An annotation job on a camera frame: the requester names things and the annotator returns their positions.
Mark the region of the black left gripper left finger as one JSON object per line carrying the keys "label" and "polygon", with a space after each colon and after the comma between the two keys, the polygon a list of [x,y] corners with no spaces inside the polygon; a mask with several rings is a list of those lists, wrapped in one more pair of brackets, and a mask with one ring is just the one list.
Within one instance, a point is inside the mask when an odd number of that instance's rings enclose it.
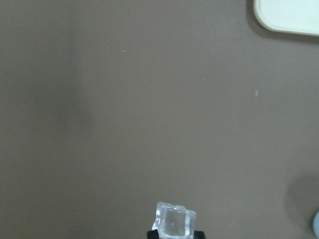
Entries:
{"label": "black left gripper left finger", "polygon": [[147,239],[160,239],[157,230],[152,230],[147,232]]}

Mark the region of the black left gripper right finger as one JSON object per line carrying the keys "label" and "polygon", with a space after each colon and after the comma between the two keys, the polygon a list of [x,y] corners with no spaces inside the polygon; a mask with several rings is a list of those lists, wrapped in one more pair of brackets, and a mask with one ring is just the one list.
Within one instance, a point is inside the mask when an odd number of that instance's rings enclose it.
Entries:
{"label": "black left gripper right finger", "polygon": [[193,239],[206,239],[205,233],[203,231],[194,231]]}

